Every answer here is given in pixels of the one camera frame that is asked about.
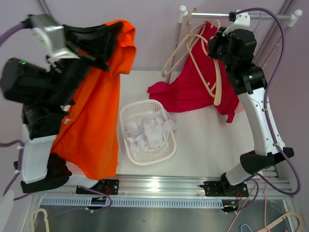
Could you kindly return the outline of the beige hanger of white shirt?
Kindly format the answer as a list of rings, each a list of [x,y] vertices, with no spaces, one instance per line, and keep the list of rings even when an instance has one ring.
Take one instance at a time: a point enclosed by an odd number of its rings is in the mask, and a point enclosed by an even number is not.
[[[197,70],[201,80],[204,81],[204,77],[192,53],[193,47],[196,45],[198,41],[200,41],[204,55],[206,56],[208,55],[208,52],[205,47],[205,45],[208,44],[208,41],[202,36],[202,33],[204,32],[206,28],[206,23],[202,23],[193,29],[191,28],[192,23],[190,22],[190,19],[191,17],[193,17],[193,14],[196,11],[197,11],[197,8],[193,8],[191,11],[187,11],[187,8],[184,5],[179,7],[179,18],[178,18],[176,39],[174,41],[173,51],[161,71],[161,76],[162,78],[165,79],[166,84],[169,84],[172,72],[177,68],[177,66],[182,62],[182,60],[186,58],[187,55],[191,58],[194,64],[194,67]],[[187,34],[185,35],[183,40],[179,42],[181,27],[182,27],[183,19],[185,17],[187,18],[187,21],[186,21]],[[181,50],[183,46],[186,46],[186,52],[182,57],[179,58],[177,62],[175,62],[176,54],[178,53],[179,50]]]

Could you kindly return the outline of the magenta t shirt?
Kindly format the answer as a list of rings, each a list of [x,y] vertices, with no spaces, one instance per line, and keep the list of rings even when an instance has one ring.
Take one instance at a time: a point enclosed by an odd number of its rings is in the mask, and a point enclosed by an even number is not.
[[[204,36],[209,40],[216,34],[218,28],[212,26],[209,21],[206,23],[208,26],[204,31]],[[202,58],[200,45],[194,46],[193,54],[197,60]],[[227,123],[232,123],[239,99],[228,83],[225,68],[220,61],[219,66],[222,75],[222,101],[215,108],[220,114],[227,116]],[[164,81],[157,82],[148,87],[147,92],[149,99],[161,102],[169,112],[182,113],[214,105],[213,98],[208,94],[189,56],[186,58],[181,73],[171,84],[166,84]]]

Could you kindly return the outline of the blue wire hanger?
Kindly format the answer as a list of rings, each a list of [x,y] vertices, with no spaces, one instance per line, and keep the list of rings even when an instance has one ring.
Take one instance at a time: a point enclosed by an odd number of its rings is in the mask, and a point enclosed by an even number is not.
[[[254,30],[253,30],[253,33],[256,32],[256,30],[257,30],[257,28],[258,28],[258,26],[259,26],[261,20],[262,20],[262,12],[260,12],[259,20],[258,20],[258,23],[256,24],[256,26],[255,26],[255,28],[254,28]]]

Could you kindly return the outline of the orange t shirt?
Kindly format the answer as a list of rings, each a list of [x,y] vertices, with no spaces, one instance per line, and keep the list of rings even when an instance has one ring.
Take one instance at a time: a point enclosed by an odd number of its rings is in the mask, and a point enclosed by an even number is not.
[[[118,165],[117,121],[120,76],[129,74],[135,59],[135,27],[121,20],[110,70],[91,68],[74,94],[51,151],[77,165],[92,180],[113,177]]]

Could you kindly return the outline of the white t shirt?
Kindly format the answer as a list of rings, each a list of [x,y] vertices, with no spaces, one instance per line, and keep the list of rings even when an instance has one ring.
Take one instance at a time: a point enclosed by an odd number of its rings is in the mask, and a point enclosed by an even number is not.
[[[176,129],[176,121],[161,109],[129,120],[125,124],[125,138],[134,152],[156,152],[164,147],[170,133]]]

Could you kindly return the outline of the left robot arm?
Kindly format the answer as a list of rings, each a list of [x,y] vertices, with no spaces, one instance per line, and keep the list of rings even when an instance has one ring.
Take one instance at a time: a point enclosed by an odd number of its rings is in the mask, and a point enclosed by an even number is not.
[[[30,29],[45,46],[47,58],[56,58],[46,70],[27,61],[11,58],[2,71],[0,88],[5,99],[22,107],[23,138],[14,163],[24,193],[56,189],[65,185],[85,186],[94,194],[103,191],[104,182],[89,178],[81,165],[52,150],[62,120],[64,106],[76,106],[78,87],[87,80],[91,68],[105,74],[112,67],[122,22],[89,28],[60,25],[55,21],[36,22],[33,17],[9,29],[2,42],[22,29]]]

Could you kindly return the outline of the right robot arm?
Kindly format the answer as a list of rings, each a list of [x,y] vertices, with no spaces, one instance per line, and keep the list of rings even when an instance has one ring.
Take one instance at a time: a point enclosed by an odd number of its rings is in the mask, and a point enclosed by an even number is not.
[[[232,170],[222,174],[220,191],[232,195],[237,186],[252,175],[294,156],[294,150],[286,147],[276,125],[268,123],[274,118],[268,101],[264,98],[267,80],[262,68],[253,63],[256,39],[247,29],[236,29],[224,34],[219,28],[208,42],[209,57],[220,60],[225,67],[227,80],[238,96],[246,113],[252,135],[254,150],[242,154],[240,162]]]

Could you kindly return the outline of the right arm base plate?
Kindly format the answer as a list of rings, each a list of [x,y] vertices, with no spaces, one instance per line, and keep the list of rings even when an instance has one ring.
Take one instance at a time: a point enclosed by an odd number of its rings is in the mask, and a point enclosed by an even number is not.
[[[245,183],[232,186],[225,180],[204,181],[199,187],[204,189],[206,197],[232,197],[232,200],[222,200],[225,213],[238,210],[240,201],[249,196]]]

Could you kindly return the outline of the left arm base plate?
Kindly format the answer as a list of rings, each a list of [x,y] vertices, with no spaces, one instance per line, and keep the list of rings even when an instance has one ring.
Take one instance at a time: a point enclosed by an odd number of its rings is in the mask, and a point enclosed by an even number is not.
[[[118,195],[118,187],[119,180],[117,179],[100,180],[90,188],[77,186],[75,193],[79,195],[95,195],[96,192],[100,192],[99,197],[91,198],[90,206],[88,206],[90,210],[97,210],[110,204],[110,200],[105,195]]]

